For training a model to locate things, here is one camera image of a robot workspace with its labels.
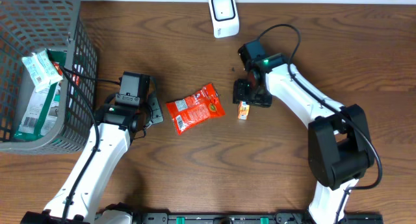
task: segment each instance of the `orange snack bag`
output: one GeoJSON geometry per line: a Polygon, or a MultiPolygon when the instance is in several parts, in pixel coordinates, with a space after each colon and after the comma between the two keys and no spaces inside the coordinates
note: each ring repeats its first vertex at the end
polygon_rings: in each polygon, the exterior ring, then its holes
{"type": "Polygon", "coordinates": [[[60,70],[60,67],[59,67],[59,62],[52,62],[52,64],[53,64],[53,66],[55,67],[55,69],[58,71],[58,74],[59,74],[60,76],[62,76],[62,71],[60,70]]]}
{"type": "Polygon", "coordinates": [[[194,95],[166,105],[179,135],[206,119],[226,115],[213,84],[207,84],[194,95]]]}

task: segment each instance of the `wooden table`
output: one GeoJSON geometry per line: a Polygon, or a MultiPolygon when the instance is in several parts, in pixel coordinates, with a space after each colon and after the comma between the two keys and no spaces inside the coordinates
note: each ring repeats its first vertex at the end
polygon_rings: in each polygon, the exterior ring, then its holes
{"type": "MultiPolygon", "coordinates": [[[[133,142],[100,207],[119,201],[171,212],[305,210],[315,190],[307,131],[279,100],[237,119],[233,82],[243,78],[237,49],[267,27],[292,23],[303,41],[294,63],[318,89],[367,115],[384,168],[377,189],[353,192],[349,212],[381,212],[385,223],[413,223],[416,213],[416,6],[238,4],[240,33],[217,40],[207,3],[83,3],[81,17],[100,52],[99,76],[123,71],[156,77],[162,103],[212,82],[226,116],[177,136],[165,121],[133,142]]],[[[289,29],[263,39],[270,54],[289,54],[289,29]]],[[[117,91],[100,84],[97,104],[117,91]]],[[[0,154],[0,220],[41,212],[79,157],[0,154]]],[[[359,184],[376,178],[367,170],[359,184]]]]}

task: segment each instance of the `white sensor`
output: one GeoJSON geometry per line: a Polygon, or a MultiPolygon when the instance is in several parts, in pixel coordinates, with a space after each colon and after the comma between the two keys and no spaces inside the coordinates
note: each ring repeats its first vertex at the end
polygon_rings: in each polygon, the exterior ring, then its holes
{"type": "Polygon", "coordinates": [[[240,22],[235,0],[209,0],[209,10],[216,38],[239,33],[240,22]]]}

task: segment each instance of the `mesh basket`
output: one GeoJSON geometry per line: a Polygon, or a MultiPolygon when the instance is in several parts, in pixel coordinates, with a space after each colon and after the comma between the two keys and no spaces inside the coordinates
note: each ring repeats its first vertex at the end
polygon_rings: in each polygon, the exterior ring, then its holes
{"type": "MultiPolygon", "coordinates": [[[[97,55],[81,20],[80,0],[0,0],[0,152],[72,153],[88,139],[91,117],[86,103],[64,79],[55,126],[32,142],[14,142],[34,84],[22,56],[45,48],[65,51],[65,67],[96,77],[97,55]]],[[[80,79],[79,87],[94,105],[96,84],[80,79]]]]}

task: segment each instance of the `black cable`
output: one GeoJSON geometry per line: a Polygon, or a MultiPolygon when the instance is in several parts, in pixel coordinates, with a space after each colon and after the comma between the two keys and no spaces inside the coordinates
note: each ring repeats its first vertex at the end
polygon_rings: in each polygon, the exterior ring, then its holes
{"type": "Polygon", "coordinates": [[[344,195],[343,198],[341,199],[341,203],[338,206],[338,211],[337,211],[337,215],[335,217],[335,223],[338,223],[338,218],[339,218],[339,213],[341,212],[341,209],[343,207],[343,204],[345,202],[346,196],[350,194],[350,190],[368,190],[371,188],[375,188],[377,185],[379,185],[379,183],[382,180],[383,177],[383,167],[382,167],[382,162],[380,161],[380,157],[378,156],[378,153],[376,151],[376,149],[374,148],[373,144],[370,142],[370,140],[365,136],[365,134],[363,133],[363,131],[351,120],[349,120],[344,114],[342,114],[340,111],[336,110],[334,107],[328,105],[325,103],[325,100],[321,100],[319,97],[317,97],[311,90],[307,89],[297,78],[296,78],[296,74],[292,73],[291,70],[291,62],[292,59],[294,57],[294,55],[296,54],[300,42],[302,41],[302,36],[300,34],[300,31],[292,25],[289,24],[278,24],[275,26],[271,26],[270,28],[266,29],[264,32],[262,32],[257,39],[260,39],[260,37],[262,37],[266,32],[276,28],[276,27],[289,27],[291,29],[293,29],[297,35],[298,35],[298,43],[296,44],[296,47],[294,48],[291,56],[289,57],[289,60],[287,61],[287,71],[289,72],[289,75],[291,76],[291,79],[294,80],[299,87],[301,87],[305,92],[307,92],[311,97],[313,97],[315,100],[318,101],[319,104],[321,104],[322,106],[325,106],[328,110],[331,110],[332,112],[334,112],[335,114],[337,114],[342,120],[345,121],[346,124],[350,125],[353,129],[355,129],[358,134],[365,140],[365,142],[368,144],[368,146],[370,147],[371,152],[374,155],[375,161],[377,163],[377,168],[378,168],[378,174],[377,174],[377,179],[374,183],[367,185],[367,186],[353,186],[353,187],[348,187],[344,190],[344,195]]]}
{"type": "Polygon", "coordinates": [[[85,97],[84,93],[81,91],[81,89],[78,87],[78,85],[76,85],[76,83],[74,83],[72,81],[72,79],[70,78],[70,76],[65,73],[65,71],[67,69],[65,69],[62,66],[59,66],[62,70],[62,74],[65,76],[65,78],[68,80],[68,82],[73,86],[73,88],[75,88],[75,90],[78,92],[78,94],[81,96],[81,99],[84,101],[86,109],[88,111],[88,113],[90,114],[90,117],[92,119],[92,124],[94,125],[94,130],[96,132],[96,144],[95,146],[92,148],[92,152],[91,155],[88,157],[87,161],[85,162],[85,165],[83,166],[83,168],[81,169],[81,171],[78,174],[78,177],[76,178],[75,182],[72,185],[72,188],[70,190],[70,194],[69,196],[66,197],[65,200],[65,207],[64,207],[64,211],[62,213],[62,219],[61,219],[61,223],[65,223],[66,222],[66,216],[68,215],[68,210],[70,208],[70,205],[72,203],[72,199],[73,199],[73,195],[75,194],[75,190],[77,189],[77,186],[79,184],[79,182],[81,181],[88,165],[91,163],[94,155],[96,154],[96,152],[98,151],[98,146],[99,146],[99,131],[98,131],[98,125],[94,119],[94,113],[92,111],[92,108],[88,105],[88,99],[85,97]]]}
{"type": "Polygon", "coordinates": [[[149,104],[147,104],[146,103],[146,108],[149,110],[149,112],[150,112],[150,121],[149,121],[149,123],[150,123],[150,125],[145,125],[144,126],[144,128],[145,129],[148,129],[150,126],[152,126],[153,125],[153,111],[151,110],[151,107],[150,107],[150,105],[149,104]]]}
{"type": "Polygon", "coordinates": [[[105,104],[110,104],[110,102],[117,96],[118,92],[112,93],[107,96],[107,98],[104,100],[105,104]]]}
{"type": "Polygon", "coordinates": [[[80,73],[78,73],[78,72],[75,72],[75,71],[72,71],[72,70],[70,70],[70,69],[66,69],[66,68],[64,68],[64,67],[62,67],[62,66],[59,66],[60,67],[60,69],[62,70],[62,71],[67,71],[67,72],[69,72],[69,73],[71,73],[71,74],[73,74],[73,75],[76,75],[76,76],[79,76],[79,77],[82,77],[82,78],[84,78],[84,79],[89,79],[89,80],[92,80],[92,81],[101,81],[101,82],[108,82],[108,83],[111,83],[111,84],[117,84],[118,86],[119,85],[121,85],[121,83],[120,82],[117,82],[117,81],[110,81],[110,80],[106,80],[106,79],[99,79],[99,78],[92,78],[92,77],[87,77],[86,75],[81,75],[80,73]]]}
{"type": "Polygon", "coordinates": [[[139,137],[136,137],[136,138],[134,138],[134,140],[137,140],[137,139],[141,139],[141,138],[145,138],[146,137],[146,128],[145,127],[143,127],[143,136],[139,136],[139,137]]]}

